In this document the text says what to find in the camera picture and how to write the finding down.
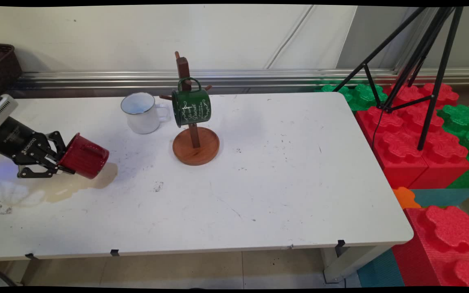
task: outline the green enamel mug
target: green enamel mug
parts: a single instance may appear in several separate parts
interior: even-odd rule
[[[192,91],[182,91],[182,83],[186,80],[193,80],[199,86]],[[173,100],[173,113],[175,121],[180,128],[199,122],[206,122],[211,119],[211,101],[207,91],[202,89],[199,81],[192,77],[182,78],[178,81],[178,91],[171,93]]]

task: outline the wooden base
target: wooden base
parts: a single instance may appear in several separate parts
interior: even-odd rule
[[[189,129],[179,133],[173,141],[175,156],[186,165],[204,165],[216,156],[220,148],[220,139],[214,131],[204,127],[197,128],[200,138],[199,148],[193,148]]]

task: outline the red mug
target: red mug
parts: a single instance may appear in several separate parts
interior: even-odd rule
[[[88,179],[93,179],[104,167],[110,151],[92,143],[77,133],[68,144],[66,154],[59,165],[74,170]]]

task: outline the red foam block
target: red foam block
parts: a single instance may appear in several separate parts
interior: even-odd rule
[[[381,116],[381,109],[378,109],[374,106],[370,107],[367,111],[357,111],[356,112],[356,120],[361,127],[361,131],[365,135],[369,144],[372,143],[372,137],[374,135],[374,130],[377,127],[379,122],[379,117]],[[403,119],[398,117],[398,115],[394,115],[392,113],[383,112],[383,116],[381,117],[381,124],[377,128],[376,132],[376,143],[378,142],[383,134],[387,132],[397,133],[399,131],[403,131]]]
[[[376,107],[356,112],[357,123],[370,144],[380,115],[381,110]],[[416,149],[416,140],[405,133],[402,125],[401,117],[383,112],[373,148],[374,155],[393,189],[410,186],[428,168],[422,158],[422,152]]]
[[[391,85],[387,89],[384,90],[385,94],[390,95],[392,92],[394,85]],[[419,92],[419,89],[413,85],[411,87],[407,87],[406,85],[403,85],[399,91],[397,96],[394,98],[392,102],[392,107],[400,106],[402,104],[412,102],[414,100],[417,100],[419,98],[424,98],[425,96]],[[400,114],[403,113],[406,110],[406,108],[401,108],[398,110],[395,110],[394,113]]]
[[[423,131],[423,125],[425,124],[426,113],[428,112],[428,106],[422,104],[415,104],[405,108],[406,110],[399,114],[403,119],[403,127],[407,131],[415,132],[415,135],[419,137]],[[444,120],[437,115],[437,111],[434,110],[432,119],[430,120],[430,126],[428,132],[437,132],[443,129]]]
[[[434,91],[434,84],[427,83],[423,87],[419,88],[419,92],[423,96],[429,96]],[[441,84],[439,89],[439,95],[437,96],[437,103],[435,105],[436,109],[442,109],[445,105],[457,106],[457,100],[459,99],[459,94],[452,91],[452,87],[449,85]],[[428,107],[428,101],[423,102],[422,104]]]
[[[469,216],[455,206],[406,208],[414,237],[392,247],[406,286],[469,286]]]
[[[427,168],[417,141],[405,132],[386,133],[374,154],[391,188],[410,186]]]
[[[446,188],[469,170],[468,150],[459,144],[459,138],[444,130],[428,132],[423,148],[423,159],[428,165],[410,186],[410,189]]]

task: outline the black tripod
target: black tripod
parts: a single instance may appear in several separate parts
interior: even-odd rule
[[[430,105],[428,106],[428,111],[426,112],[425,123],[423,125],[423,131],[421,132],[421,136],[419,137],[419,144],[417,145],[418,150],[422,150],[425,144],[426,135],[428,134],[428,127],[430,126],[430,121],[432,120],[432,114],[434,113],[434,108],[437,102],[437,96],[439,95],[439,89],[441,88],[441,83],[443,82],[443,77],[445,75],[446,64],[448,63],[448,58],[450,57],[450,51],[452,49],[452,44],[454,44],[454,38],[456,36],[457,27],[459,24],[459,20],[461,18],[461,13],[463,7],[441,7],[437,10],[432,22],[428,26],[425,34],[423,35],[421,41],[415,48],[415,51],[411,55],[409,61],[406,64],[406,67],[402,70],[399,78],[392,89],[392,92],[388,96],[387,100],[381,104],[379,100],[379,96],[376,92],[376,87],[374,86],[374,81],[372,80],[372,76],[370,74],[370,70],[368,69],[368,62],[372,60],[394,37],[396,37],[406,26],[408,26],[426,7],[419,7],[417,10],[410,15],[408,19],[406,19],[388,38],[383,41],[376,48],[372,54],[361,62],[361,64],[353,70],[345,79],[342,81],[334,90],[333,92],[339,91],[341,87],[343,87],[352,77],[354,77],[361,69],[365,68],[365,73],[368,78],[368,82],[372,87],[372,93],[374,93],[374,98],[376,100],[376,105],[378,108],[382,109],[381,115],[383,115],[383,111],[387,113],[391,113],[392,111],[400,108],[404,108],[406,106],[414,105],[420,102],[424,102],[430,100]],[[437,35],[441,31],[443,24],[445,23],[446,19],[450,16],[450,14],[455,11],[454,18],[452,19],[452,24],[450,26],[450,31],[448,32],[448,38],[446,39],[445,49],[443,51],[443,57],[441,57],[441,64],[439,64],[439,70],[437,71],[437,77],[435,80],[434,90],[432,94],[429,96],[425,96],[424,98],[419,98],[412,102],[408,102],[396,107],[391,107],[392,102],[396,95],[398,94],[399,89],[403,86],[405,82],[408,82],[407,87],[411,87],[417,74],[419,73],[419,69],[421,69],[423,62],[430,52],[432,45],[434,44]]]

